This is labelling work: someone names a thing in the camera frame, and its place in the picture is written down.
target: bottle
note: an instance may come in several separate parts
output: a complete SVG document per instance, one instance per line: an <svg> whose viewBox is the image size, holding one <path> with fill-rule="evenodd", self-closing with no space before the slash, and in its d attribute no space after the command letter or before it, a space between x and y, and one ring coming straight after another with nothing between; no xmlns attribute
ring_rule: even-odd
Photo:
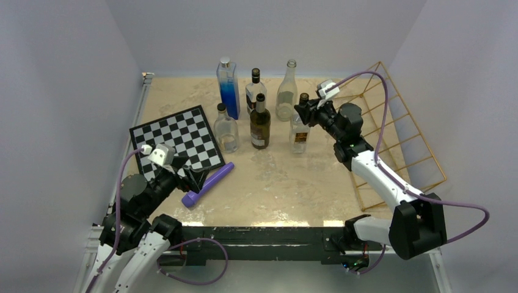
<svg viewBox="0 0 518 293"><path fill-rule="evenodd" d="M256 97L255 109L250 113L250 134L252 146L258 150L266 148L270 143L270 112L266 109L264 94Z"/></svg>
<svg viewBox="0 0 518 293"><path fill-rule="evenodd" d="M286 75L277 91L277 102L275 103L275 114L280 121L291 119L295 97L297 97L297 84L295 84L297 62L290 59L287 66Z"/></svg>
<svg viewBox="0 0 518 293"><path fill-rule="evenodd" d="M237 120L239 118L239 89L236 64L231 62L228 57L219 59L216 76L221 102L227 107L229 116Z"/></svg>
<svg viewBox="0 0 518 293"><path fill-rule="evenodd" d="M239 148L239 133L236 120L228 116L225 104L217 105L218 116L214 122L217 145L224 153L233 153Z"/></svg>
<svg viewBox="0 0 518 293"><path fill-rule="evenodd" d="M309 95L307 93L301 93L299 99L299 105L303 106L309 101ZM290 146L291 152L294 154L302 154L306 151L307 139L309 138L309 131L311 128L308 125L304 125L301 116L297 111L293 111L294 114L291 118L291 131L290 131Z"/></svg>
<svg viewBox="0 0 518 293"><path fill-rule="evenodd" d="M260 81L260 70L259 68L252 69L252 82L247 84L245 87L246 91L246 109L248 114L255 109L255 97L262 93L266 96L266 87Z"/></svg>

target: chessboard black border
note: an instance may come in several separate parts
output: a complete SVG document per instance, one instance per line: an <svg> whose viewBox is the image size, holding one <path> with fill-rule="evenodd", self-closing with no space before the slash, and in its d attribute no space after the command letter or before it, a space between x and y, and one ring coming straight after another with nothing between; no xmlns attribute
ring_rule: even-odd
<svg viewBox="0 0 518 293"><path fill-rule="evenodd" d="M131 137L131 144L133 145L133 150L136 150L137 149L137 143L136 143L136 138L135 138L135 135L133 134L133 131L135 129L139 129L139 128L143 128L145 126L148 126L148 125L151 125L153 123L156 123L156 122L159 122L163 119L168 119L170 117L173 117L173 116L176 116L176 115L180 115L180 114L183 114L183 113L187 113L187 112L190 112L190 111L193 111L193 110L200 110L200 113L202 114L202 117L203 117L203 122L205 122L205 125L207 125L207 129L209 130L209 135L214 139L213 140L213 143L214 143L214 147L216 148L217 150L217 153L218 153L218 157L219 159L221 160L221 163L217 164L217 165L214 165L211 168L211 170L214 170L216 168L220 168L220 167L223 167L226 163L225 163L225 159L223 159L223 154L221 152L221 150L219 149L219 145L217 145L217 141L216 141L216 136L214 135L214 133L212 132L212 127L211 125L209 124L208 120L207 120L207 116L205 116L205 111L203 110L203 107L202 105L198 105L198 106L194 106L192 108L189 108L189 109L185 109L183 111L180 111L180 112L177 112L177 113L173 113L171 115L168 115L168 116L164 116L164 117L161 117L161 118L158 118L158 119L155 119L153 121L149 121L149 122L146 122L144 124L141 124L141 125L137 125L135 127L132 127L129 129L129 134L130 134L130 137ZM144 175L144 171L142 169L142 164L140 162L140 159L142 159L142 153L139 153L139 159L136 159L137 161L137 166L139 167L139 173L141 175Z"/></svg>

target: chessboard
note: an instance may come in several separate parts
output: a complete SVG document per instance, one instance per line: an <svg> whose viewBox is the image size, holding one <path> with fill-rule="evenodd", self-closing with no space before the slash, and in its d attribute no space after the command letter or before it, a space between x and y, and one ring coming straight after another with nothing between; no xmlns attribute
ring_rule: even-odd
<svg viewBox="0 0 518 293"><path fill-rule="evenodd" d="M154 146L165 143L176 149L175 156L188 156L186 165L193 169L213 170L225 165L201 105L133 127L129 133L135 150L145 144ZM147 180L161 171L142 153L136 159L140 173ZM178 174L185 176L183 170Z"/></svg>

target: green glass bottle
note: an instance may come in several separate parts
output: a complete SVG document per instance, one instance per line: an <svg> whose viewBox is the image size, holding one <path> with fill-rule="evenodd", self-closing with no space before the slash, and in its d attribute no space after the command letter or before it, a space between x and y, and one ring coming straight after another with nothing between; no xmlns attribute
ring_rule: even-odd
<svg viewBox="0 0 518 293"><path fill-rule="evenodd" d="M265 149L270 143L270 112L266 109L264 94L256 97L255 109L250 113L250 134L252 145L258 150Z"/></svg>

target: purple cylinder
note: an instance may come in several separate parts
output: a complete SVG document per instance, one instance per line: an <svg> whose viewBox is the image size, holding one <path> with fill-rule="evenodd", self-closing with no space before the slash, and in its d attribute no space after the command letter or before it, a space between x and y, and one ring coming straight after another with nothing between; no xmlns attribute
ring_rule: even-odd
<svg viewBox="0 0 518 293"><path fill-rule="evenodd" d="M183 205L186 206L186 208L190 208L191 206L195 205L196 202L205 194L205 192L216 185L216 183L223 179L223 177L227 176L227 174L229 174L232 169L234 169L234 163L232 162L229 162L228 164L221 167L216 173L205 180L203 188L200 190L199 194L193 191L189 191L181 199Z"/></svg>

